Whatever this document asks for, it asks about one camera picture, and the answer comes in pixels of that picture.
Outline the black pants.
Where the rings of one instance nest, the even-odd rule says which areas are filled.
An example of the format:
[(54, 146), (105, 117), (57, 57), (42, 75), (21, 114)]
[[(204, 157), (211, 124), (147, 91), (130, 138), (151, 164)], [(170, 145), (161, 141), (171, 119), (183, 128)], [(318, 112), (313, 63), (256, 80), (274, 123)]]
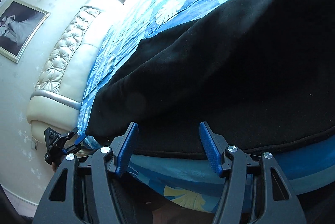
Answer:
[(142, 40), (86, 134), (109, 145), (135, 122), (137, 154), (203, 159), (203, 121), (250, 153), (334, 135), (334, 0), (229, 0)]

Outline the cream tufted leather headboard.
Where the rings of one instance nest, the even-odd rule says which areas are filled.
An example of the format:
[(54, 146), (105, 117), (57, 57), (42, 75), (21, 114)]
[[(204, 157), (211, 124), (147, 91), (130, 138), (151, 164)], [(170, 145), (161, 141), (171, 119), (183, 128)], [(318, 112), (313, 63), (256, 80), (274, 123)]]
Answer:
[(118, 0), (88, 0), (54, 45), (27, 109), (35, 142), (45, 142), (47, 128), (66, 133), (76, 126), (89, 73), (121, 8)]

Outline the framed black white photo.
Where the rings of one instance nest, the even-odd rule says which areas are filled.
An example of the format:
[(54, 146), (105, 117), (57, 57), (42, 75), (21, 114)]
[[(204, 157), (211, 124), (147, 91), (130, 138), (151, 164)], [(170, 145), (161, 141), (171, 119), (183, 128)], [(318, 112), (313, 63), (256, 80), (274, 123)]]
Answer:
[(21, 0), (1, 7), (1, 55), (19, 63), (27, 45), (50, 12)]

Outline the blue patterned bed cover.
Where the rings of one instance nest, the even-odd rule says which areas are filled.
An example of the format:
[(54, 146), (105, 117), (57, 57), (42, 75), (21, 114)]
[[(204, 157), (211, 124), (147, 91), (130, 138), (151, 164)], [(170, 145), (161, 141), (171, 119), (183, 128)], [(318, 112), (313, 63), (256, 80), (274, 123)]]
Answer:
[[(113, 23), (103, 40), (84, 92), (78, 127), (87, 136), (85, 144), (88, 147), (96, 149), (102, 146), (86, 134), (94, 99), (135, 53), (139, 43), (168, 29), (199, 20), (227, 1), (127, 1), (121, 17)], [(334, 135), (296, 149), (250, 154), (264, 152), (274, 154), (294, 191), (306, 205), (333, 193)], [(203, 159), (150, 157), (135, 151), (124, 183), (137, 197), (159, 193), (182, 207), (207, 213), (216, 211), (225, 186), (225, 181), (212, 171), (205, 151)]]

